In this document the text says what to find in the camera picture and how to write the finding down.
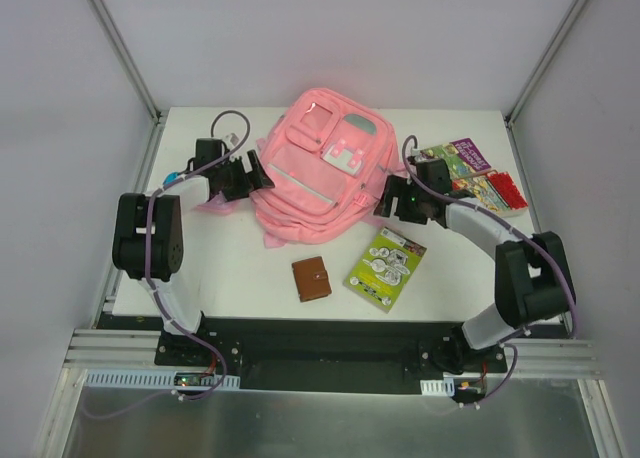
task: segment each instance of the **wall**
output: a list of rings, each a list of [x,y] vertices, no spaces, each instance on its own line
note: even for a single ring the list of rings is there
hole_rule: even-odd
[[[540,222],[569,254],[582,337],[596,340],[629,456],[640,456],[640,9],[593,0],[515,137]]]
[[[105,0],[161,108],[515,102],[572,0]]]
[[[0,456],[30,456],[150,121],[86,0],[0,0]]]

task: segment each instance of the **gray floor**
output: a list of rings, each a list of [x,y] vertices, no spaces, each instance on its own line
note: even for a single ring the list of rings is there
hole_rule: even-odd
[[[147,391],[85,389],[95,414]],[[220,392],[158,397],[120,417],[76,416],[67,456],[597,457],[575,382],[513,380],[480,410],[448,398]]]

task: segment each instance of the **purple book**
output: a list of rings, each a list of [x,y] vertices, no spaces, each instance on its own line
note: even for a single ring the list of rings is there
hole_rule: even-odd
[[[420,150],[415,157],[417,163],[435,158],[443,158],[447,162],[453,180],[481,175],[491,170],[491,165],[471,138]]]

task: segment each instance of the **brown wallet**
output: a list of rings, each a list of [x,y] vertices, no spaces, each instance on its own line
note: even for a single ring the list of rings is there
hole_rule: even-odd
[[[296,261],[291,265],[300,301],[311,301],[331,294],[329,275],[321,256]]]

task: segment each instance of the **white table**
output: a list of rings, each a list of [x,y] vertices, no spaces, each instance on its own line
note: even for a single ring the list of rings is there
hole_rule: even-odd
[[[248,146],[266,136],[284,111],[282,108],[239,108],[251,120]],[[195,140],[209,136],[211,121],[222,108],[172,108],[153,166],[150,187],[157,187],[172,171],[181,170],[193,156]],[[522,189],[516,163],[498,111],[379,110],[395,127],[398,142],[410,134],[421,148],[470,137],[487,161],[508,171]],[[216,134],[244,133],[236,117],[225,117]],[[207,316],[236,318],[289,318],[368,321],[463,321],[493,302],[494,263],[462,236],[435,223],[426,226],[401,223],[390,226],[427,247],[418,270],[402,291],[394,308],[385,314],[342,284],[378,232],[358,223],[339,238],[323,245],[288,244],[266,249],[263,230],[249,200],[233,214],[216,216],[194,211],[183,219],[187,275],[199,286],[201,307]],[[533,232],[528,213],[511,218],[525,233]],[[329,272],[333,293],[300,303],[291,263],[321,255]],[[203,271],[199,274],[197,266]],[[147,293],[124,275],[116,295],[115,315],[158,316]]]

